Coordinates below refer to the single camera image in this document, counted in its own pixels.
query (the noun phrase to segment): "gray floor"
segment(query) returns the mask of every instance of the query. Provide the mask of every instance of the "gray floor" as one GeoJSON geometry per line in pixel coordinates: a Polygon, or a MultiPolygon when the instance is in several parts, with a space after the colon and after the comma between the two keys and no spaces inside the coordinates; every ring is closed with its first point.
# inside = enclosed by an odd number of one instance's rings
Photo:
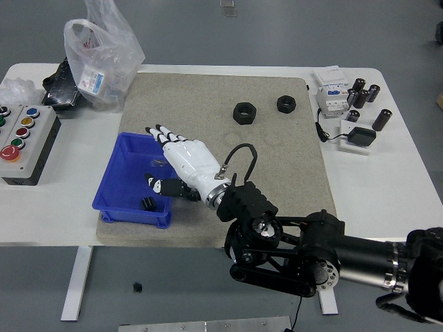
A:
{"type": "MultiPolygon", "coordinates": [[[[437,0],[116,1],[146,64],[379,69],[443,198],[443,46],[437,0]]],[[[82,1],[2,1],[0,77],[20,62],[61,62],[63,27],[82,1]]],[[[0,248],[0,331],[116,331],[119,324],[293,317],[298,298],[238,284],[215,249],[95,248],[78,322],[60,322],[75,248],[0,248]],[[143,292],[132,291],[140,282],[143,292]]],[[[382,290],[340,282],[338,316],[305,299],[298,331],[435,331],[375,308],[382,290]]]]}

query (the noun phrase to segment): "table leg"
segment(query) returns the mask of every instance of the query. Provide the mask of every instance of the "table leg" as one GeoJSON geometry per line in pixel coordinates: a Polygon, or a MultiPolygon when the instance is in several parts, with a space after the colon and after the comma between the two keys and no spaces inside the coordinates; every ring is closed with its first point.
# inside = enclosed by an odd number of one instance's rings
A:
{"type": "Polygon", "coordinates": [[[71,280],[64,302],[61,321],[77,321],[88,276],[93,246],[80,246],[75,257],[71,280]]]}

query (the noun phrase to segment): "robot finger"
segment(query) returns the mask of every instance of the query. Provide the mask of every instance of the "robot finger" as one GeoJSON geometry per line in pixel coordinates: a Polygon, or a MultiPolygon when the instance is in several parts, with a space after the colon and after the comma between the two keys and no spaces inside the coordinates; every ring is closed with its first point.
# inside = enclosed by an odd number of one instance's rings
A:
{"type": "Polygon", "coordinates": [[[155,140],[158,140],[159,135],[163,135],[163,133],[157,129],[154,128],[150,128],[150,127],[146,127],[145,128],[146,132],[150,133],[151,135],[153,135],[155,140]]]}
{"type": "Polygon", "coordinates": [[[176,135],[175,133],[172,133],[168,128],[165,126],[162,126],[161,124],[156,124],[155,126],[157,130],[161,131],[165,137],[167,137],[171,142],[178,142],[178,141],[184,141],[187,140],[182,135],[176,135]]]}
{"type": "Polygon", "coordinates": [[[148,133],[150,133],[151,135],[153,135],[155,141],[159,142],[159,143],[160,143],[160,146],[162,146],[162,147],[163,147],[166,143],[169,143],[169,142],[170,142],[170,140],[169,140],[168,138],[166,138],[165,135],[163,135],[163,133],[162,133],[161,131],[157,130],[157,129],[146,127],[145,130],[146,130],[148,133]]]}

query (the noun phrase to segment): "blue plastic bin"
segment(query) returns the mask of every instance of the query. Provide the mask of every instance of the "blue plastic bin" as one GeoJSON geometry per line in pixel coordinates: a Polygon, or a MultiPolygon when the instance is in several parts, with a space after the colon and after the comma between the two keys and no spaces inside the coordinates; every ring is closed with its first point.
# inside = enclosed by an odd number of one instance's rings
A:
{"type": "Polygon", "coordinates": [[[152,136],[120,133],[92,203],[92,207],[102,213],[103,221],[146,223],[158,228],[170,226],[172,199],[154,193],[145,180],[145,173],[156,178],[177,177],[152,136]],[[141,207],[141,200],[149,196],[156,203],[153,212],[141,207]]]}

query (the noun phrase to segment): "beige mat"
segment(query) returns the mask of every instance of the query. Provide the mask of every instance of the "beige mat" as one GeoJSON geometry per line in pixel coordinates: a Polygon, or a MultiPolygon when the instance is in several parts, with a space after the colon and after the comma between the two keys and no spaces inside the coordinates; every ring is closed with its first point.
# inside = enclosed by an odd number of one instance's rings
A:
{"type": "MultiPolygon", "coordinates": [[[[306,216],[321,209],[336,214],[306,83],[300,78],[139,73],[127,96],[120,132],[145,133],[145,127],[155,124],[205,142],[220,163],[236,145],[252,143],[258,161],[250,180],[280,216],[306,216]],[[296,99],[295,111],[277,111],[281,95],[296,99]],[[238,102],[255,105],[253,124],[234,121],[238,102]]],[[[237,172],[241,184],[251,159],[247,149],[239,150],[228,177],[237,172]]],[[[219,221],[202,202],[174,199],[172,216],[167,230],[100,219],[97,236],[108,246],[223,246],[229,223],[219,221]]]]}

